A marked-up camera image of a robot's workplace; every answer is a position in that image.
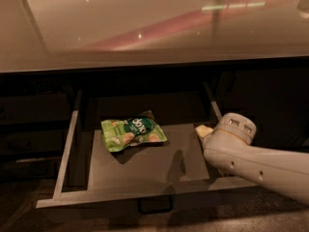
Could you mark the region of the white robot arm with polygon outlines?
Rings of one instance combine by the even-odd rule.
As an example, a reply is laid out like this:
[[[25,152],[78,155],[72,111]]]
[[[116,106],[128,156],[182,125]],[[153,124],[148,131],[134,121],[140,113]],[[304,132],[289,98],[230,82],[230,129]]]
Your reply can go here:
[[[255,147],[255,124],[225,114],[214,128],[197,127],[205,160],[213,167],[265,189],[309,204],[309,154]]]

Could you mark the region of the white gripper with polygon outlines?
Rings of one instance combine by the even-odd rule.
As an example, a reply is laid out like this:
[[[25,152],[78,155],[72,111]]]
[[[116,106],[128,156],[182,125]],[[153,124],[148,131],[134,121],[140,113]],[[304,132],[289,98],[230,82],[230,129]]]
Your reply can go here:
[[[227,113],[214,129],[205,125],[195,128],[204,148],[236,146],[250,146],[255,137],[257,128],[248,118],[237,113]]]

